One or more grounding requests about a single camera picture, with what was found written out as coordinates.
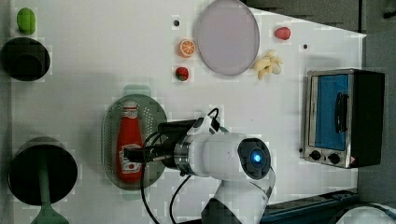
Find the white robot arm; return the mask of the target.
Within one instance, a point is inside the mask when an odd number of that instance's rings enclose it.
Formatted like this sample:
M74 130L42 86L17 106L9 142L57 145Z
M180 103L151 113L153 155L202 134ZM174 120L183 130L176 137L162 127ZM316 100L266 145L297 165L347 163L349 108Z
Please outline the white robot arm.
M267 145L242 133L225 133L215 119L158 125L161 144L125 147L131 162L161 161L182 175L212 177L220 184L201 212L202 224L260 224L276 182Z

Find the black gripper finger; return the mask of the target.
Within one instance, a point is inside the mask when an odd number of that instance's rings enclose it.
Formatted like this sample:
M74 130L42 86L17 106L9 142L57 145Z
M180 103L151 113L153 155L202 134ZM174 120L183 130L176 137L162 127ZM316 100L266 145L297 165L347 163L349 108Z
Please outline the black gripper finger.
M130 162L148 162L149 155L145 149L142 148L125 148L123 156Z

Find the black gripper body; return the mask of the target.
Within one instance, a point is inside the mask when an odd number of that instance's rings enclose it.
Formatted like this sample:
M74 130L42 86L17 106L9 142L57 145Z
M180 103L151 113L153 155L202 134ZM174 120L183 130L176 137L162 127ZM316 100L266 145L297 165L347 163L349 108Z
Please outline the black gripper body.
M174 159L176 145L184 139L194 123L195 119L160 123L158 125L161 135L160 144L149 148L150 153L146 161L161 161L165 167L176 169L177 165Z

